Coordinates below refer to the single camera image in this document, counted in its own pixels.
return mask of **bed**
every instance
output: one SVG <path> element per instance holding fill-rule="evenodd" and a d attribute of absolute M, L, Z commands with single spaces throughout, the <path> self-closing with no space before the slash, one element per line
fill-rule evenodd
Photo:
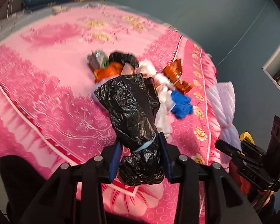
<path fill-rule="evenodd" d="M 91 99 L 94 75 L 87 54 L 96 49 L 130 52 L 161 72 L 181 58 L 193 114 L 167 115 L 167 142 L 196 162 L 220 162 L 214 143 L 220 126 L 205 90 L 216 69 L 205 51 L 168 24 L 107 2 L 66 4 L 17 13 L 0 22 L 0 156 L 18 155 L 48 179 L 62 164 L 81 164 L 115 140 L 108 115 Z M 178 184 L 103 185 L 105 210 L 151 224 L 172 224 Z M 205 221 L 200 188 L 200 221 Z"/>

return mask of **black pants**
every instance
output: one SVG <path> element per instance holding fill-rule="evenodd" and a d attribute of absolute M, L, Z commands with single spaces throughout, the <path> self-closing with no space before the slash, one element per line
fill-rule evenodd
<path fill-rule="evenodd" d="M 0 175 L 9 200 L 8 219 L 17 224 L 46 180 L 27 161 L 14 155 L 0 157 Z M 80 204 L 81 202 L 77 201 L 77 213 Z M 106 219 L 112 224 L 145 224 L 110 213 L 106 213 Z"/>

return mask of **black plastic bag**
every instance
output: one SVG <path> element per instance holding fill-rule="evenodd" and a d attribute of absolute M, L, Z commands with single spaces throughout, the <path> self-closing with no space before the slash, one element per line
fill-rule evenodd
<path fill-rule="evenodd" d="M 113 78 L 94 93 L 109 111 L 118 139 L 132 153 L 123 157 L 119 166 L 123 182 L 131 186 L 162 182 L 164 172 L 154 126 L 160 103 L 152 78 L 143 78 L 142 74 Z M 135 152 L 153 139 L 146 149 Z"/>
<path fill-rule="evenodd" d="M 109 62 L 119 62 L 123 65 L 125 65 L 125 63 L 129 63 L 131 64 L 131 66 L 133 68 L 137 68 L 139 67 L 139 62 L 137 61 L 136 57 L 131 55 L 131 54 L 124 54 L 121 52 L 113 52 L 109 55 Z"/>

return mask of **orange cloth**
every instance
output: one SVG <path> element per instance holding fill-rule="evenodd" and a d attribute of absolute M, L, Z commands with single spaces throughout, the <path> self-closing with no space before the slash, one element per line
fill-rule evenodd
<path fill-rule="evenodd" d="M 118 62 L 111 62 L 105 69 L 98 68 L 94 70 L 96 81 L 101 81 L 103 78 L 108 78 L 115 75 L 121 75 L 123 64 Z"/>

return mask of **green object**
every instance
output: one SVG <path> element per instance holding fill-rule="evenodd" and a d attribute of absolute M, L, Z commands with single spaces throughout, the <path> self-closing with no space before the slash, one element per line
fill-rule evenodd
<path fill-rule="evenodd" d="M 110 63 L 109 63 L 109 59 L 106 59 L 106 60 L 103 62 L 101 68 L 105 69 L 109 64 L 110 64 Z"/>

